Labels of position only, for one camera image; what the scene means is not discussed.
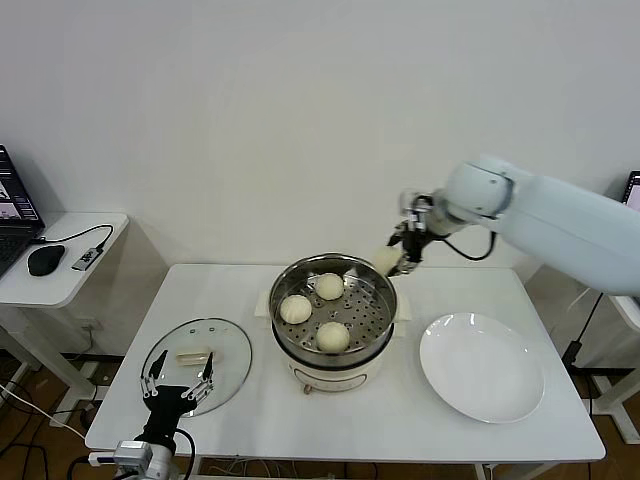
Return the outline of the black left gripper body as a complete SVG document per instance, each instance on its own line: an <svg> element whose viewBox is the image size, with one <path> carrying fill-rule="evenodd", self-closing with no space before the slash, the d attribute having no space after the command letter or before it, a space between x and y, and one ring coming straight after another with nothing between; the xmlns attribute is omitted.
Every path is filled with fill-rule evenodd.
<svg viewBox="0 0 640 480"><path fill-rule="evenodd" d="M142 440L149 444L161 445L169 450L176 449L174 435L182 415L197 408L194 398L183 394L186 386L160 385L157 394L144 400L150 411L142 431Z"/></svg>

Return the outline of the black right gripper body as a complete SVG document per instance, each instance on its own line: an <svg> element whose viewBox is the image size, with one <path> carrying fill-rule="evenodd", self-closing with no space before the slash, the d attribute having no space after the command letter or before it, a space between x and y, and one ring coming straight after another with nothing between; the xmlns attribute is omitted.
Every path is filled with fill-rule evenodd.
<svg viewBox="0 0 640 480"><path fill-rule="evenodd" d="M421 263L422 252L430 242L429 231L419 216L411 214L405 221L402 248L410 263Z"/></svg>

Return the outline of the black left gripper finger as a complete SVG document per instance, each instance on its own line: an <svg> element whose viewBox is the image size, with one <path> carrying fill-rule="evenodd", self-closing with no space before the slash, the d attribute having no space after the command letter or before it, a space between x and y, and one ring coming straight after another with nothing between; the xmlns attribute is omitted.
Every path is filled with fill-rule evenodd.
<svg viewBox="0 0 640 480"><path fill-rule="evenodd" d="M183 398L188 400L203 400L213 389L213 357L214 353L210 352L199 380L182 394Z"/></svg>
<svg viewBox="0 0 640 480"><path fill-rule="evenodd" d="M158 395L156 381L160 377L167 353L167 350L163 350L159 357L150 364L148 369L142 370L140 385L144 399Z"/></svg>

